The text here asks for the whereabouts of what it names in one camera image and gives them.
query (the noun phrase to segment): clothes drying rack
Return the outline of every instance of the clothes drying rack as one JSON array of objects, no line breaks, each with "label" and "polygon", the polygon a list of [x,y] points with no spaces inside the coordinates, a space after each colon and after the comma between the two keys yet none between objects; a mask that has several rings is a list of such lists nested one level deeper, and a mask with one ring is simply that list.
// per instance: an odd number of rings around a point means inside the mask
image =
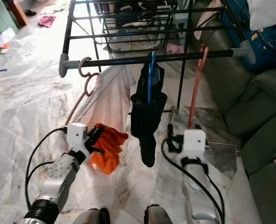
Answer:
[{"label": "clothes drying rack", "polygon": [[[149,0],[139,0],[139,2],[149,2]],[[123,0],[122,3],[131,2],[131,0]],[[86,4],[88,16],[85,17],[74,17],[74,9],[76,4]],[[112,50],[109,46],[110,44],[116,43],[128,43],[132,44],[134,42],[150,42],[150,41],[162,41],[160,49],[153,48],[153,49],[138,49],[138,50],[127,50],[121,51],[121,53],[128,53],[128,52],[143,52],[143,51],[155,51],[159,50],[161,55],[156,56],[156,62],[168,62],[168,61],[182,61],[181,66],[181,74],[180,74],[180,81],[179,81],[179,89],[178,89],[178,98],[177,98],[177,109],[180,107],[180,99],[183,87],[183,79],[184,79],[184,70],[185,70],[185,63],[186,60],[193,60],[193,59],[200,59],[203,57],[203,52],[190,52],[187,53],[188,44],[191,42],[192,33],[194,31],[206,31],[206,30],[218,30],[218,29],[234,29],[240,42],[240,48],[234,49],[226,49],[226,50],[214,50],[209,51],[207,58],[216,58],[216,57],[245,57],[251,62],[255,62],[255,55],[253,54],[252,48],[250,43],[246,40],[245,35],[236,21],[236,18],[228,4],[227,0],[221,0],[222,6],[215,7],[215,8],[194,8],[194,0],[190,0],[188,8],[183,10],[176,10],[177,9],[177,1],[173,1],[172,7],[169,9],[160,9],[156,10],[155,12],[151,11],[142,11],[142,12],[129,12],[129,13],[118,13],[115,14],[113,12],[105,12],[102,10],[103,4],[115,4],[116,0],[71,0],[69,15],[67,20],[66,32],[65,32],[65,39],[64,39],[64,46],[63,52],[60,58],[60,66],[59,66],[59,74],[61,77],[66,75],[68,69],[77,69],[79,66],[80,61],[70,61],[69,60],[69,45],[70,41],[74,39],[92,39],[94,43],[95,55],[96,60],[85,61],[82,63],[81,66],[83,67],[98,67],[99,71],[101,72],[102,66],[109,66],[109,65],[125,65],[125,64],[139,64],[139,63],[150,63],[151,57],[150,56],[136,56],[136,57],[123,57],[123,58],[112,58],[112,54],[118,54],[120,52],[116,52]],[[91,15],[91,7],[98,8],[97,15]],[[229,16],[232,25],[231,26],[210,26],[210,27],[194,27],[191,21],[192,13],[202,13],[202,12],[219,12],[219,13],[227,13]],[[186,14],[188,13],[188,23],[187,28],[179,28],[179,26],[175,26],[176,21],[174,20],[175,14]],[[148,28],[148,30],[139,29],[140,27],[135,27],[135,31],[130,32],[111,32],[113,30],[125,30],[124,27],[118,27],[116,24],[116,20],[126,19],[131,17],[143,17],[145,18],[147,15],[147,21],[159,21],[161,24],[152,23]],[[99,20],[102,21],[102,34],[95,34],[95,28],[93,27],[92,20]],[[91,26],[91,34],[87,31],[87,35],[80,35],[80,36],[71,36],[71,28],[73,25],[79,25],[77,23],[78,20],[89,20]],[[130,37],[137,36],[137,35],[159,35],[163,34],[163,38],[150,38],[150,39],[142,39],[142,40],[132,40]],[[170,34],[175,34],[176,37],[170,37]],[[128,37],[127,40],[117,41],[117,42],[110,42],[109,38],[112,37]],[[98,46],[99,43],[96,42],[96,38],[105,39],[103,44],[107,46],[110,59],[102,60],[99,58],[99,51]],[[182,54],[166,54],[166,47],[167,43],[170,39],[184,39],[184,53]],[[164,112],[174,112],[174,110],[165,110]]]}]

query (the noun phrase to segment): black cable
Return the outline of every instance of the black cable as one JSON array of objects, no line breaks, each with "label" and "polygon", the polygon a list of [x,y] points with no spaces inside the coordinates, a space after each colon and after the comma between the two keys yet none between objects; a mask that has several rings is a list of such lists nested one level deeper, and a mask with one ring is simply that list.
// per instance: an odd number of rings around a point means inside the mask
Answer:
[{"label": "black cable", "polygon": [[221,208],[219,207],[218,203],[216,202],[216,200],[213,198],[213,196],[211,195],[211,193],[206,189],[205,186],[203,186],[203,184],[197,180],[192,174],[190,174],[188,171],[186,171],[185,169],[183,169],[182,167],[180,167],[178,164],[176,164],[175,162],[173,162],[165,153],[164,151],[164,144],[165,142],[167,142],[167,139],[165,139],[162,143],[161,146],[161,152],[164,156],[164,158],[171,163],[174,167],[176,167],[177,169],[179,169],[181,172],[183,172],[185,175],[187,175],[189,178],[191,178],[205,193],[206,195],[210,198],[210,200],[212,201],[212,203],[214,204],[214,206],[216,207],[218,214],[220,216],[221,219],[221,223],[224,224],[225,223],[225,210],[224,210],[224,201],[223,201],[223,197],[221,195],[221,192],[219,191],[219,189],[217,190],[220,199],[221,199],[221,203],[222,203],[222,209],[223,211],[221,211]]},{"label": "black cable", "polygon": [[47,165],[47,164],[52,164],[54,163],[55,161],[49,161],[49,162],[43,162],[43,163],[40,163],[39,165],[37,165],[33,170],[32,172],[30,173],[29,177],[28,177],[28,183],[30,182],[30,179],[31,179],[31,176],[33,175],[33,173],[41,166],[43,165]]},{"label": "black cable", "polygon": [[38,143],[38,145],[35,147],[35,149],[33,150],[31,156],[30,156],[30,159],[28,161],[28,165],[27,165],[27,171],[26,171],[26,181],[25,181],[25,196],[26,196],[26,202],[27,202],[27,207],[28,209],[30,209],[30,206],[31,206],[31,203],[30,203],[30,200],[29,200],[29,196],[28,196],[28,182],[29,182],[29,177],[28,177],[28,173],[29,173],[29,170],[30,170],[30,164],[31,164],[31,161],[32,161],[32,158],[33,158],[33,155],[34,153],[36,152],[36,150],[39,148],[39,146],[44,142],[44,140],[49,137],[52,133],[56,132],[56,131],[63,131],[65,128],[64,127],[61,127],[61,128],[56,128],[54,130],[52,130],[51,132],[49,132],[48,134],[46,134],[44,136],[44,138]]},{"label": "black cable", "polygon": [[47,164],[52,164],[54,161],[49,161],[49,162],[43,162],[43,163],[40,163],[39,165],[37,165],[30,173],[30,175],[28,176],[28,179],[26,180],[26,186],[25,186],[25,195],[26,195],[26,200],[27,200],[27,203],[29,201],[30,203],[30,200],[29,200],[29,195],[28,195],[28,184],[30,182],[30,179],[31,179],[31,176],[33,175],[33,173],[41,166],[43,165],[47,165]]},{"label": "black cable", "polygon": [[221,206],[222,206],[222,211],[223,211],[223,216],[224,216],[224,222],[225,222],[225,205],[224,205],[224,200],[223,200],[223,196],[219,190],[219,188],[217,187],[217,185],[212,181],[212,179],[209,177],[209,175],[206,175],[210,181],[210,183],[212,184],[212,186],[216,189],[219,197],[220,197],[220,201],[221,201]]}]

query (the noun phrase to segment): orange cloth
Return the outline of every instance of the orange cloth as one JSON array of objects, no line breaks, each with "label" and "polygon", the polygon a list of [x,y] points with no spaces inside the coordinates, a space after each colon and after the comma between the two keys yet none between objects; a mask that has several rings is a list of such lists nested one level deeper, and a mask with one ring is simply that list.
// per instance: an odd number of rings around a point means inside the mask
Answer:
[{"label": "orange cloth", "polygon": [[103,124],[96,124],[97,128],[100,126],[104,126],[105,130],[94,147],[103,149],[105,154],[92,153],[89,162],[97,164],[105,174],[109,175],[119,164],[119,153],[122,152],[120,146],[128,139],[128,134],[120,133]]}]

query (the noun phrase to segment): black garment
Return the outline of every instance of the black garment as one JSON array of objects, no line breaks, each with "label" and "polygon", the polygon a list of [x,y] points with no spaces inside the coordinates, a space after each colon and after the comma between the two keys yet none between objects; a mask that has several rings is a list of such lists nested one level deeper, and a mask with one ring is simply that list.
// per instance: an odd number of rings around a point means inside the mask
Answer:
[{"label": "black garment", "polygon": [[[163,88],[163,82],[164,82],[164,76],[165,76],[165,70],[158,66],[157,63],[155,63],[154,68],[158,68],[160,71],[160,81],[153,85],[151,87],[152,91],[161,91]],[[147,93],[148,91],[148,73],[149,73],[149,64],[144,64],[142,70],[141,70],[141,76],[138,81],[137,86],[137,92],[144,92]]]},{"label": "black garment", "polygon": [[151,102],[147,102],[148,64],[141,70],[136,94],[132,95],[133,109],[131,114],[131,133],[140,141],[141,157],[143,163],[152,167],[155,163],[156,140],[153,136],[161,122],[161,116],[167,95],[161,92],[163,87],[164,69],[159,67],[160,81],[152,86]]}]

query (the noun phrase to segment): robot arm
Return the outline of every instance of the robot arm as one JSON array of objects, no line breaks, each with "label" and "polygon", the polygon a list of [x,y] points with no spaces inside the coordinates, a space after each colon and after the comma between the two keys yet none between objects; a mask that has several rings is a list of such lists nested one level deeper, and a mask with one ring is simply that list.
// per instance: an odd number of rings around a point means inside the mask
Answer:
[{"label": "robot arm", "polygon": [[67,201],[69,189],[81,163],[88,160],[93,151],[104,153],[92,147],[103,131],[104,128],[100,127],[87,133],[87,127],[80,123],[68,126],[67,142],[70,152],[63,154],[52,164],[49,177],[38,197],[18,224],[54,224]]},{"label": "robot arm", "polygon": [[[184,135],[174,135],[172,125],[168,126],[167,144],[169,152],[177,153],[176,164],[181,164],[183,170],[194,176],[203,188],[209,188],[208,166],[204,164],[206,134],[200,129],[185,130]],[[218,224],[223,212],[217,213],[216,201],[203,191],[203,189],[187,175],[184,176],[183,193],[186,196],[187,214],[191,223]]]}]

